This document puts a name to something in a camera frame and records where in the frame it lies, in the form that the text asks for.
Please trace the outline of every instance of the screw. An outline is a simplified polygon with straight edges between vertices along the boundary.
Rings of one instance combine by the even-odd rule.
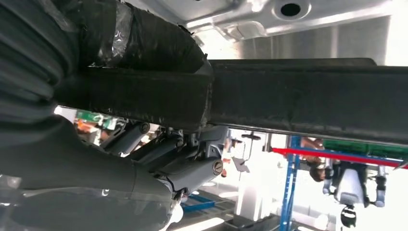
[[[184,141],[183,141],[183,140],[178,140],[177,143],[176,143],[176,146],[177,146],[177,147],[180,147],[180,146],[182,146],[183,144],[184,144]]]
[[[144,123],[140,127],[140,132],[143,133],[143,134],[148,133],[149,130],[150,130],[150,124]]]
[[[217,160],[214,162],[213,164],[213,171],[215,175],[219,175],[222,172],[222,169],[224,168],[222,161],[221,160]]]

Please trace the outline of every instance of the black corrugated hose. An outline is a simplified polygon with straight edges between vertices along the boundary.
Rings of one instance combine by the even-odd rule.
[[[75,71],[75,45],[36,1],[0,0],[0,18],[0,121],[44,121],[53,87]]]
[[[0,177],[18,177],[18,189],[31,192],[110,189],[121,192],[119,200],[126,203],[100,195],[70,197],[64,190],[17,193],[19,204],[10,206],[12,214],[0,207],[0,228],[2,216],[10,215],[13,222],[41,230],[159,230],[169,219],[172,192],[139,164],[84,145],[72,124],[53,113],[54,90],[77,74],[80,56],[86,53],[80,49],[87,47],[79,44],[89,35],[86,25],[82,31],[66,30],[71,21],[47,2],[51,0],[0,0]],[[195,60],[203,62],[203,56]],[[143,213],[135,212],[139,207]]]

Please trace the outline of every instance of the electrical tape wrap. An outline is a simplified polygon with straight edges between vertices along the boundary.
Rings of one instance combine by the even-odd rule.
[[[116,0],[52,0],[79,29],[80,67],[195,73],[206,57],[191,34]]]
[[[0,0],[0,49],[0,174],[21,180],[19,199],[10,200],[19,206],[1,213],[9,217],[0,217],[0,229],[164,227],[171,192],[135,163],[85,146],[53,114],[54,94],[89,66],[199,72],[208,63],[191,34],[115,0]],[[0,180],[1,199],[4,189]]]

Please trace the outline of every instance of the blue metal rack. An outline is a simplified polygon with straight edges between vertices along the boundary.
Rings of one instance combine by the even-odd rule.
[[[301,137],[291,136],[289,146],[291,148],[298,148],[300,147],[300,141]],[[287,155],[287,158],[288,170],[286,172],[285,192],[283,194],[279,231],[291,231],[294,190],[296,186],[297,171],[300,167],[299,155],[289,154]]]
[[[185,203],[181,203],[181,207],[185,213],[212,208],[216,205],[215,201],[194,194],[190,195],[189,199],[198,201],[200,203],[196,205],[186,205]]]

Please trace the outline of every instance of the black rectangular beam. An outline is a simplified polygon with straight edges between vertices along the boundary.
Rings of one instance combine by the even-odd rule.
[[[61,105],[187,131],[215,124],[408,145],[408,68],[370,59],[210,63],[214,77],[89,68],[55,95]]]
[[[408,145],[408,68],[215,68],[210,123]]]
[[[205,126],[211,76],[88,68],[55,91],[59,105],[195,131]]]

